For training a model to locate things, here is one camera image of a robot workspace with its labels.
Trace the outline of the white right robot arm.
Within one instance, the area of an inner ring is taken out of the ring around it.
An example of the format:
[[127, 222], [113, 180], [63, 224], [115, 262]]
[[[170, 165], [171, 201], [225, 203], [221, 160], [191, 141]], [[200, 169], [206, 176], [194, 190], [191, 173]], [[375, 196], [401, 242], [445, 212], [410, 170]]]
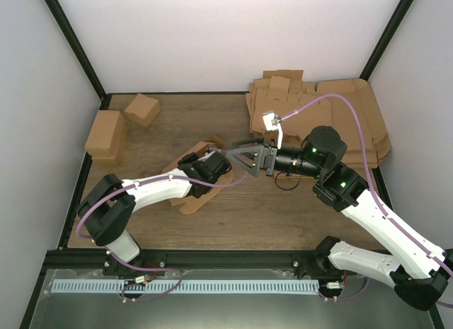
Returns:
[[301, 147], [267, 145], [260, 138], [237, 142], [226, 157], [253, 176], [261, 170], [315, 178], [312, 190], [328, 207], [360, 225], [388, 254], [356, 248], [326, 237], [314, 257], [329, 275], [349, 270], [391, 287], [421, 311], [435, 305], [452, 278], [452, 251], [430, 242], [403, 221], [372, 191], [371, 185], [341, 162], [346, 144], [332, 127], [315, 127]]

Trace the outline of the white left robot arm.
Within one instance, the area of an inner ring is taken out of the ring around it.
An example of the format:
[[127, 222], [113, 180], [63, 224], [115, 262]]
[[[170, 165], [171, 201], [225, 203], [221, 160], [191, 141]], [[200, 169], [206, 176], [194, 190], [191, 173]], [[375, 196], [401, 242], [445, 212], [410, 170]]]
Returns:
[[121, 180], [116, 174], [105, 175], [77, 207], [78, 234], [84, 227], [99, 247], [108, 249], [120, 260], [129, 275], [144, 268], [144, 256], [137, 242], [126, 231], [132, 213], [164, 200], [200, 198], [232, 169], [220, 153], [199, 157], [185, 156], [173, 170], [138, 180]]

